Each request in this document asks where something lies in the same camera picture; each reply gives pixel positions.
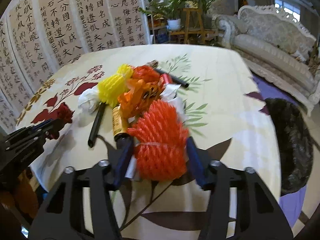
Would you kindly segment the red labelled black bottle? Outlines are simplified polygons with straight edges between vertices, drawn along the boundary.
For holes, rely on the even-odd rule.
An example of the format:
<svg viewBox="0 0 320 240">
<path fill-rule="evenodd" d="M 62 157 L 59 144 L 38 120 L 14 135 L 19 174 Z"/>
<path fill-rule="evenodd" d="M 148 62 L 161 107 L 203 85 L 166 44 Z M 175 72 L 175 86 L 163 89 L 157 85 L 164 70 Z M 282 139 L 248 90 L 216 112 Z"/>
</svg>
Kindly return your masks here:
<svg viewBox="0 0 320 240">
<path fill-rule="evenodd" d="M 172 84 L 172 83 L 173 83 L 173 80 L 169 74 L 164 73 L 160 75 L 159 82 L 158 82 L 159 87 L 164 87 L 167 84 Z"/>
</svg>

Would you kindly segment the gold labelled black bottle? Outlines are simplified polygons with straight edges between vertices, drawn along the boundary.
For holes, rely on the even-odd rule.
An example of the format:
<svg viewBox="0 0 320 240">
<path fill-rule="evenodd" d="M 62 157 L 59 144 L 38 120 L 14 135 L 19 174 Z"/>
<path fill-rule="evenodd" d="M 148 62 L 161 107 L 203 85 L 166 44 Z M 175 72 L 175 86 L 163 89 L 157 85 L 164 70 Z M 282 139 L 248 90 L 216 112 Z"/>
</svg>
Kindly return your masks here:
<svg viewBox="0 0 320 240">
<path fill-rule="evenodd" d="M 120 106 L 112 109 L 112 125 L 113 125 L 113 136 L 116 142 L 117 148 L 122 148 L 125 144 L 125 140 L 130 137 L 127 134 L 128 122 L 123 117 Z"/>
</svg>

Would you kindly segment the purple cloth on floor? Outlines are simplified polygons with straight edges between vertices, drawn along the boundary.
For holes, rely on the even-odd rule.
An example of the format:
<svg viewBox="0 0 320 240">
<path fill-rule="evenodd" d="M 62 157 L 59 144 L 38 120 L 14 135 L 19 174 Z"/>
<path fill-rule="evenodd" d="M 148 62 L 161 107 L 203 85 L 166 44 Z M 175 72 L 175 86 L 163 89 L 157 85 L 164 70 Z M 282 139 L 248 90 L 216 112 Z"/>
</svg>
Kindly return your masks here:
<svg viewBox="0 0 320 240">
<path fill-rule="evenodd" d="M 267 82 L 264 78 L 253 74 L 253 80 L 257 84 L 257 87 L 259 88 L 260 94 L 263 99 L 280 98 L 298 106 L 298 102 L 296 102 L 293 97 L 291 97 L 289 94 L 282 91 L 278 87 L 274 86 L 272 83 Z M 300 216 L 304 203 L 305 193 L 306 185 L 299 191 L 287 194 L 280 198 L 280 207 L 291 227 L 294 226 Z"/>
</svg>

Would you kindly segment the black trash bag bin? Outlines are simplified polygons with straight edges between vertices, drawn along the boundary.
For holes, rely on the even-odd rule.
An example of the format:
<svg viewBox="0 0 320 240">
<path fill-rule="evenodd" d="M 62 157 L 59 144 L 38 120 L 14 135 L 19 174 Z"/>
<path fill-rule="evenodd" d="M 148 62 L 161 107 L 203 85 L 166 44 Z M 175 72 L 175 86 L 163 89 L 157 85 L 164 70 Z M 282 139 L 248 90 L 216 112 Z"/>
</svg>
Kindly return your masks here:
<svg viewBox="0 0 320 240">
<path fill-rule="evenodd" d="M 276 130 L 284 196 L 299 191 L 309 180 L 313 166 L 311 135 L 297 106 L 284 99 L 267 98 L 265 102 Z"/>
</svg>

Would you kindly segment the yellow foam fruit net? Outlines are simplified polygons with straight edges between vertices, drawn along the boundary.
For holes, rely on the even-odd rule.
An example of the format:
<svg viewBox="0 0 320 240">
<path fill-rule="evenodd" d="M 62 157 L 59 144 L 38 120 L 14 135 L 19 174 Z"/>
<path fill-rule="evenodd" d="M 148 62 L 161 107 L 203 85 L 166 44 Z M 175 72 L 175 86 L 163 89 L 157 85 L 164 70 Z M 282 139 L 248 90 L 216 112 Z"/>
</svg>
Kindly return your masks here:
<svg viewBox="0 0 320 240">
<path fill-rule="evenodd" d="M 118 104 L 118 96 L 127 91 L 126 82 L 131 78 L 133 68 L 129 64 L 122 64 L 115 74 L 98 83 L 98 96 L 101 102 L 115 107 Z"/>
</svg>

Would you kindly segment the orange foam fruit net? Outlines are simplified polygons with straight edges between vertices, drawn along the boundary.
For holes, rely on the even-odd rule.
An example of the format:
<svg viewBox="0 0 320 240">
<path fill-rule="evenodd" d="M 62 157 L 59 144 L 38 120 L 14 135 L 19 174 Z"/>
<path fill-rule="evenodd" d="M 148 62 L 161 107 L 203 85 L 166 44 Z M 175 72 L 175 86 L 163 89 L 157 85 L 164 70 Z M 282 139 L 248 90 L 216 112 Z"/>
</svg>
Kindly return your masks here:
<svg viewBox="0 0 320 240">
<path fill-rule="evenodd" d="M 127 133 L 138 141 L 134 155 L 140 178 L 170 181 L 187 172 L 185 148 L 189 131 L 178 119 L 174 106 L 153 101 Z"/>
</svg>

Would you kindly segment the ornate white sofa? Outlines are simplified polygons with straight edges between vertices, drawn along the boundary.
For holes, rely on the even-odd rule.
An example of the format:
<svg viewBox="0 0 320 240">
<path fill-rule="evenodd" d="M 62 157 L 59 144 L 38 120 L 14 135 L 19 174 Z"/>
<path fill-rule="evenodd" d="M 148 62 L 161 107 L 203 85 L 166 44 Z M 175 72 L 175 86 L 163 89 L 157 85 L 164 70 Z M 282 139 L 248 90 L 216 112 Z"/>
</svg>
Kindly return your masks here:
<svg viewBox="0 0 320 240">
<path fill-rule="evenodd" d="M 238 52 L 249 69 L 287 92 L 311 115 L 319 103 L 319 40 L 273 5 L 244 5 L 237 16 L 215 15 L 222 47 Z"/>
</svg>

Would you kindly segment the calligraphy folding screen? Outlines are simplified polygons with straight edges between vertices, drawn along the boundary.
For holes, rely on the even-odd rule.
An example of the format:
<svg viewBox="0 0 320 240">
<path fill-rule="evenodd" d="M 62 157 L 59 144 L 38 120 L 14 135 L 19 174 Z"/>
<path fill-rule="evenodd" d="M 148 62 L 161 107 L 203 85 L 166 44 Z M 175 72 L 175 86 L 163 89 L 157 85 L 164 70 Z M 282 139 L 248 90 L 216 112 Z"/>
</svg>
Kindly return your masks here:
<svg viewBox="0 0 320 240">
<path fill-rule="evenodd" d="M 1 17 L 1 129 L 14 131 L 43 85 L 94 51 L 150 42 L 144 0 L 12 0 Z"/>
</svg>

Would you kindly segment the orange plastic snack bag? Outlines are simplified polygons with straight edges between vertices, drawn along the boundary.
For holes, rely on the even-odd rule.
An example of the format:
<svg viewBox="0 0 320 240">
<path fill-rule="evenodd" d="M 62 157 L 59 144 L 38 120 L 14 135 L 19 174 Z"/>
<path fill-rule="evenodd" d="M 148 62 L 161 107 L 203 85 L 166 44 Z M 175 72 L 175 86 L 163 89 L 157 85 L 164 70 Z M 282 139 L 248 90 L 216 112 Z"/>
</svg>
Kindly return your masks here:
<svg viewBox="0 0 320 240">
<path fill-rule="evenodd" d="M 126 85 L 129 91 L 118 96 L 120 110 L 125 119 L 147 111 L 164 90 L 158 81 L 145 82 L 143 79 L 128 79 Z"/>
</svg>

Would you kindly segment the black tube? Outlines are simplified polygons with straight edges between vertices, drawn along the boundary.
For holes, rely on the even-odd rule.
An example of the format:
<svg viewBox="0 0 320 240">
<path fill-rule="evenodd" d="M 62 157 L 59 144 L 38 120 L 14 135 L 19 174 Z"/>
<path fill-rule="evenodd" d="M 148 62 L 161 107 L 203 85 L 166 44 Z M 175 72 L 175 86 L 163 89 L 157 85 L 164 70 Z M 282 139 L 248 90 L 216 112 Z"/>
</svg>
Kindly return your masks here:
<svg viewBox="0 0 320 240">
<path fill-rule="evenodd" d="M 94 120 L 93 125 L 92 125 L 91 132 L 89 134 L 88 146 L 90 148 L 93 148 L 95 146 L 95 142 L 96 142 L 96 139 L 97 139 L 97 136 L 98 136 L 98 133 L 99 133 L 100 125 L 101 125 L 101 122 L 102 122 L 102 119 L 103 119 L 103 116 L 104 116 L 104 113 L 105 113 L 105 108 L 106 108 L 106 103 L 102 102 L 99 105 L 97 114 L 95 116 L 95 120 Z"/>
<path fill-rule="evenodd" d="M 154 70 L 155 70 L 157 73 L 161 74 L 161 75 L 167 75 L 167 76 L 169 76 L 169 77 L 172 79 L 173 83 L 176 83 L 176 84 L 178 84 L 178 85 L 181 85 L 183 88 L 188 88 L 188 87 L 189 87 L 189 83 L 183 81 L 181 78 L 178 78 L 178 77 L 176 77 L 176 76 L 174 76 L 174 75 L 171 75 L 171 74 L 169 74 L 169 73 L 167 73 L 167 72 L 165 72 L 165 71 L 162 71 L 162 70 L 160 70 L 160 69 L 157 69 L 157 68 L 155 68 Z"/>
</svg>

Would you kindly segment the wooden plant stand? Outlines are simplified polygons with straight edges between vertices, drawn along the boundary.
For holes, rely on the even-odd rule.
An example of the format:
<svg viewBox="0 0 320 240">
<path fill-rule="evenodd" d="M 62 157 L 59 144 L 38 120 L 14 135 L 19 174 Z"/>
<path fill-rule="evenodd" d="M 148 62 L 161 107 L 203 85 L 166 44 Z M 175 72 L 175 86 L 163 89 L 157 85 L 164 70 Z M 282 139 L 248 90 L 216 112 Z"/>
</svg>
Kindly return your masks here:
<svg viewBox="0 0 320 240">
<path fill-rule="evenodd" d="M 218 30 L 206 29 L 203 23 L 202 9 L 200 8 L 184 8 L 185 23 L 179 30 L 168 31 L 169 43 L 171 38 L 176 36 L 177 43 L 181 44 L 181 38 L 183 38 L 183 44 L 201 44 L 207 45 L 210 41 L 215 40 L 218 37 Z M 196 14 L 197 23 L 194 27 L 190 26 L 190 19 L 192 13 Z"/>
</svg>

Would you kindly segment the potted plant white pot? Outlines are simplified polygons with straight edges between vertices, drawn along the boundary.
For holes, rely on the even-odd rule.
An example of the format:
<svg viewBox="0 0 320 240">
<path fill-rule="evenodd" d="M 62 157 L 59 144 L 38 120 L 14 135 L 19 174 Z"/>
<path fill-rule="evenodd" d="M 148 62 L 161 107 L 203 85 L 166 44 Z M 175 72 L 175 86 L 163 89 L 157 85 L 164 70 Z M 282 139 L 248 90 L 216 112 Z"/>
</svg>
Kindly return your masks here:
<svg viewBox="0 0 320 240">
<path fill-rule="evenodd" d="M 146 16 L 159 15 L 166 20 L 178 20 L 181 15 L 181 10 L 185 7 L 185 3 L 188 1 L 195 2 L 195 0 L 168 0 L 159 2 L 152 0 L 145 9 L 139 7 L 138 11 Z"/>
</svg>

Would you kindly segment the red plastic bag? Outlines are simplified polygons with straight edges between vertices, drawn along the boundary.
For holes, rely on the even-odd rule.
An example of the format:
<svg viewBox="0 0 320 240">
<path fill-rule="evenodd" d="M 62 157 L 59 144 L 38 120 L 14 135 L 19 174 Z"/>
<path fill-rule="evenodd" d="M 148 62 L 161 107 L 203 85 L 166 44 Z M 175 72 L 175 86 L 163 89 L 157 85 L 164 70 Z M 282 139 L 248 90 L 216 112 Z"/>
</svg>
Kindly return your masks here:
<svg viewBox="0 0 320 240">
<path fill-rule="evenodd" d="M 133 70 L 132 78 L 138 79 L 138 80 L 142 79 L 146 83 L 158 82 L 160 75 L 152 67 L 143 65 L 143 66 L 136 67 Z"/>
</svg>

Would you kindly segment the floral cream tablecloth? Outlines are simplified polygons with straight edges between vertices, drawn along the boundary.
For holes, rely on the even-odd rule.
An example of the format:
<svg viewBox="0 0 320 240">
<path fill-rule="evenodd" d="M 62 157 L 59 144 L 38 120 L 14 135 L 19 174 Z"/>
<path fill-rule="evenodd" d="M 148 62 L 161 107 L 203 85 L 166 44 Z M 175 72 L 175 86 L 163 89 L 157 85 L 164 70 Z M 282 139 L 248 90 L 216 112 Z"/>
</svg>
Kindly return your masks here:
<svg viewBox="0 0 320 240">
<path fill-rule="evenodd" d="M 185 102 L 187 126 L 197 146 L 228 167 L 254 168 L 279 198 L 280 159 L 273 122 L 242 57 L 228 49 L 174 44 L 85 54 L 62 67 L 36 93 L 21 113 L 19 127 L 42 122 L 62 103 L 73 112 L 73 122 L 61 131 L 60 140 L 47 142 L 31 165 L 41 186 L 49 190 L 68 166 L 80 170 L 106 159 L 105 142 L 114 144 L 112 110 L 107 108 L 101 138 L 88 147 L 95 116 L 78 109 L 79 94 L 113 75 L 121 64 L 142 66 L 153 60 L 189 83 L 178 94 Z M 209 192 L 190 177 L 159 184 L 129 181 L 111 196 L 125 239 L 197 239 L 209 200 Z"/>
</svg>

